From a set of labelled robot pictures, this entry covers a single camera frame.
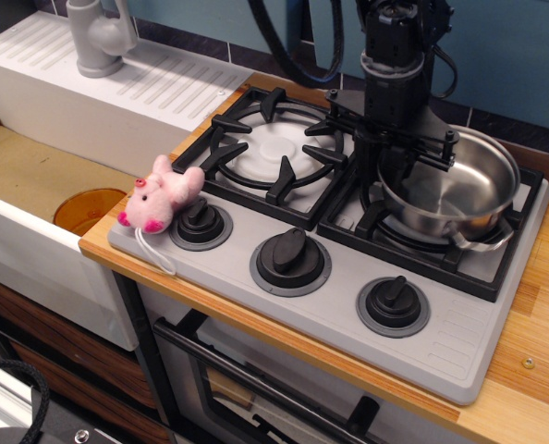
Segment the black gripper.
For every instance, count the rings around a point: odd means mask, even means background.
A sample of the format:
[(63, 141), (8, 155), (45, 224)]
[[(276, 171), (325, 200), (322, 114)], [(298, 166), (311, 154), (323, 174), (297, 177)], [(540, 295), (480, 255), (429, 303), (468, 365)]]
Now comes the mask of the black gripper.
[(360, 202), (367, 210), (383, 149), (392, 147), (384, 158), (384, 179), (397, 193), (416, 161), (431, 167), (453, 166), (458, 132), (429, 106), (431, 66), (422, 64), (390, 76), (369, 71), (365, 78), (362, 91), (331, 90), (325, 98), (330, 103), (328, 125), (353, 136)]

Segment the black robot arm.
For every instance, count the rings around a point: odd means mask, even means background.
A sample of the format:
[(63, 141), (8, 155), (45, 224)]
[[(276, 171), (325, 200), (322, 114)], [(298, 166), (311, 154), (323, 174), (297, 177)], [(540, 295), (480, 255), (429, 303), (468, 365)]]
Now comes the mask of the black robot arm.
[(363, 207), (385, 153), (395, 157), (400, 177), (417, 162), (447, 171), (454, 163), (458, 132), (430, 108), (434, 60), (453, 62), (438, 46), (454, 13), (445, 1), (359, 1), (365, 33), (360, 65), (363, 91), (332, 90), (330, 126), (354, 141)]

